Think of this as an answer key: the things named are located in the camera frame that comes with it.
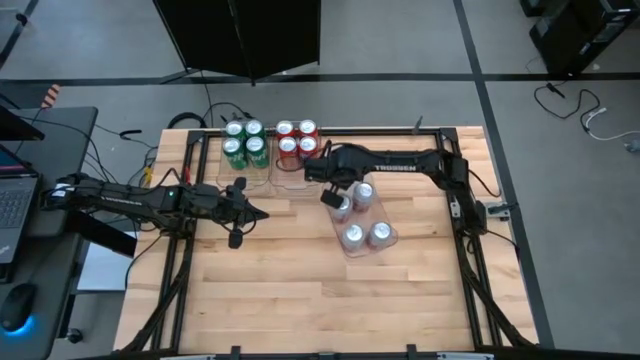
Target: black backdrop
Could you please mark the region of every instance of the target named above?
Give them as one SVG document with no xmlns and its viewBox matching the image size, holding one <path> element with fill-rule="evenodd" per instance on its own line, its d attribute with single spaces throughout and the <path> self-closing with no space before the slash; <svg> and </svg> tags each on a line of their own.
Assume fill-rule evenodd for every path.
<svg viewBox="0 0 640 360">
<path fill-rule="evenodd" d="M 320 0 L 154 0 L 185 68 L 259 79 L 320 60 Z"/>
</svg>

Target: blue light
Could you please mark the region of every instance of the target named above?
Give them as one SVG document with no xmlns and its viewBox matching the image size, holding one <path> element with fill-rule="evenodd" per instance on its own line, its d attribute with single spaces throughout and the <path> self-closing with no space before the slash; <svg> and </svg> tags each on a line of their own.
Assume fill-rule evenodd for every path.
<svg viewBox="0 0 640 360">
<path fill-rule="evenodd" d="M 11 332 L 5 331 L 4 334 L 9 337 L 25 336 L 33 330 L 34 323 L 35 320 L 33 319 L 33 315 L 31 315 L 20 329 Z"/>
</svg>

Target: desk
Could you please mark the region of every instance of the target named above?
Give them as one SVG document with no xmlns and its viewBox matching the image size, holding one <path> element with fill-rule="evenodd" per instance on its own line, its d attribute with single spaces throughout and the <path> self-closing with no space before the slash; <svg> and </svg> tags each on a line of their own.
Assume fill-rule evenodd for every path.
<svg viewBox="0 0 640 360">
<path fill-rule="evenodd" d="M 471 169 L 496 190 L 482 128 L 457 132 Z M 186 136 L 185 130 L 163 132 L 155 182 L 169 168 L 180 169 Z M 425 136 L 339 140 L 372 150 L 435 147 L 433 137 Z M 211 184 L 216 184 L 220 164 L 219 141 L 209 146 L 205 182 Z M 179 353 L 227 354 L 233 345 L 241 346 L 242 353 L 404 352 L 407 344 L 416 344 L 419 351 L 473 349 L 444 193 L 420 174 L 373 177 L 400 237 L 376 255 L 344 257 L 319 193 L 274 198 L 268 184 L 248 191 L 251 203 L 271 218 L 259 222 L 239 250 L 227 247 L 227 233 L 219 226 L 199 221 Z M 479 200 L 495 201 L 475 179 L 472 188 Z M 488 227 L 509 234 L 507 223 L 490 220 Z M 143 235 L 136 251 L 156 236 Z M 536 342 L 513 246 L 492 235 L 481 241 L 494 299 Z M 126 345 L 155 308 L 167 243 L 162 239 L 133 268 L 114 348 Z M 482 304 L 476 303 L 483 338 L 489 339 Z M 165 329 L 172 323 L 173 312 L 168 314 Z M 163 347 L 168 346 L 167 333 Z"/>
<path fill-rule="evenodd" d="M 14 112 L 33 117 L 37 109 Z M 38 119 L 73 126 L 90 135 L 97 114 L 95 108 L 88 107 L 49 109 L 42 111 Z M 25 142 L 18 155 L 33 163 L 34 168 L 43 175 L 43 187 L 51 187 L 58 177 L 80 170 L 88 144 L 86 138 L 59 126 L 44 123 L 36 123 L 34 126 L 45 133 L 45 139 Z M 8 144 L 7 147 L 15 149 L 17 145 Z M 13 283 L 0 285 L 0 301 L 4 301 L 11 288 L 26 281 L 36 271 L 31 280 L 38 287 L 33 308 L 33 327 L 19 337 L 8 337 L 0 330 L 0 359 L 35 360 L 49 356 L 53 341 L 58 335 L 59 324 L 63 320 L 71 280 L 77 275 L 74 271 L 79 269 L 78 254 L 82 244 L 80 236 L 62 234 L 58 237 L 43 237 L 47 234 L 60 234 L 65 221 L 64 212 L 34 210 L 36 211 L 30 215 L 27 231 L 32 237 L 24 239 L 21 244 Z"/>
</svg>

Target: clear plastic tray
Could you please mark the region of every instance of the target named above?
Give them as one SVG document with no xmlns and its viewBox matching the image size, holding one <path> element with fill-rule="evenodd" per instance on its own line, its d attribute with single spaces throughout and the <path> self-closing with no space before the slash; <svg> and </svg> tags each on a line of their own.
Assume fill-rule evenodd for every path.
<svg viewBox="0 0 640 360">
<path fill-rule="evenodd" d="M 371 184 L 375 189 L 375 184 L 373 183 L 373 177 L 371 175 L 365 176 L 364 182 Z M 358 184 L 359 183 L 354 183 L 349 188 L 349 190 L 340 191 L 338 192 L 338 194 L 347 195 L 351 199 L 353 199 L 353 191 Z M 391 226 L 389 217 L 384 210 L 384 206 L 382 205 L 382 201 L 380 201 L 380 197 L 378 196 L 377 192 L 375 192 L 373 202 L 366 212 L 356 212 L 352 209 L 346 221 L 336 221 L 333 217 L 333 208 L 327 206 L 327 211 L 329 212 L 329 216 L 331 217 L 331 222 L 333 223 L 333 229 L 336 232 L 338 242 L 340 243 L 340 246 L 342 247 L 342 250 L 347 257 L 356 258 L 369 254 L 375 254 L 390 246 L 395 245 L 398 242 L 398 233 L 393 228 L 393 226 Z M 371 231 L 373 225 L 378 222 L 385 222 L 391 227 L 390 240 L 386 244 L 384 244 L 384 246 L 372 246 L 369 241 L 369 232 Z M 342 242 L 342 235 L 344 231 L 353 224 L 357 224 L 362 228 L 365 233 L 365 242 L 359 248 L 352 250 L 344 245 L 344 243 Z"/>
<path fill-rule="evenodd" d="M 294 127 L 298 128 L 299 121 L 292 121 Z M 295 158 L 282 158 L 278 147 L 278 139 L 273 136 L 270 139 L 271 145 L 271 174 L 269 181 L 279 192 L 291 191 L 301 196 L 315 196 L 322 192 L 322 184 L 306 181 L 304 179 L 304 168 L 301 161 Z M 317 155 L 322 152 L 324 143 L 318 137 Z"/>
<path fill-rule="evenodd" d="M 267 124 L 262 123 L 262 126 L 264 126 L 265 129 L 268 129 Z M 238 177 L 244 177 L 247 179 L 247 190 L 265 185 L 269 181 L 271 169 L 273 167 L 273 151 L 271 149 L 271 141 L 269 140 L 269 137 L 267 137 L 267 140 L 265 141 L 267 146 L 267 154 L 269 156 L 269 166 L 263 169 L 258 169 L 254 167 L 253 164 L 251 164 L 251 161 L 247 158 L 249 166 L 242 170 L 236 170 L 232 168 L 229 164 L 229 161 L 227 161 L 227 157 L 222 149 L 224 141 L 227 138 L 227 133 L 223 130 L 222 138 L 220 141 L 220 167 L 218 169 L 218 176 L 216 177 L 216 183 L 218 184 L 218 186 L 225 187 L 227 185 L 231 185 Z"/>
</svg>

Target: can lid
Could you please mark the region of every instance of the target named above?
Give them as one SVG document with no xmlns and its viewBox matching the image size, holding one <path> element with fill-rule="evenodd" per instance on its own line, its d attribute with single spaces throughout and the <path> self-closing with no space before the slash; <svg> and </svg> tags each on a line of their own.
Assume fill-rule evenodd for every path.
<svg viewBox="0 0 640 360">
<path fill-rule="evenodd" d="M 262 123 L 259 120 L 251 120 L 246 125 L 247 133 L 257 134 L 262 131 Z"/>
<path fill-rule="evenodd" d="M 226 132 L 229 135 L 238 135 L 242 132 L 242 124 L 239 121 L 230 121 L 227 124 Z"/>
<path fill-rule="evenodd" d="M 257 136 L 254 136 L 252 138 L 249 138 L 249 140 L 247 140 L 247 150 L 249 151 L 258 151 L 262 149 L 263 146 L 264 146 L 264 140 L 262 140 Z"/>
<path fill-rule="evenodd" d="M 347 210 L 349 207 L 351 207 L 351 199 L 348 196 L 343 196 L 339 210 Z"/>
<path fill-rule="evenodd" d="M 238 139 L 227 139 L 222 144 L 222 148 L 226 152 L 236 152 L 240 149 L 240 140 Z"/>
<path fill-rule="evenodd" d="M 276 125 L 276 131 L 279 134 L 289 134 L 293 131 L 293 124 L 291 121 L 282 120 Z"/>
<path fill-rule="evenodd" d="M 316 130 L 316 123 L 313 120 L 300 121 L 300 131 L 304 134 L 311 134 Z"/>
<path fill-rule="evenodd" d="M 362 228 L 358 225 L 351 225 L 345 230 L 344 235 L 345 240 L 358 242 L 363 237 Z"/>
<path fill-rule="evenodd" d="M 385 240 L 391 236 L 391 226 L 385 222 L 375 223 L 373 225 L 373 234 L 380 240 Z"/>
<path fill-rule="evenodd" d="M 358 184 L 358 186 L 356 186 L 356 191 L 358 192 L 358 195 L 370 197 L 373 195 L 373 186 L 369 183 Z"/>
<path fill-rule="evenodd" d="M 311 151 L 316 149 L 316 139 L 306 136 L 300 140 L 300 149 L 304 151 Z"/>
<path fill-rule="evenodd" d="M 280 150 L 283 151 L 293 151 L 296 149 L 296 141 L 292 138 L 292 137 L 286 137 L 286 138 L 282 138 L 282 140 L 280 140 Z"/>
</svg>

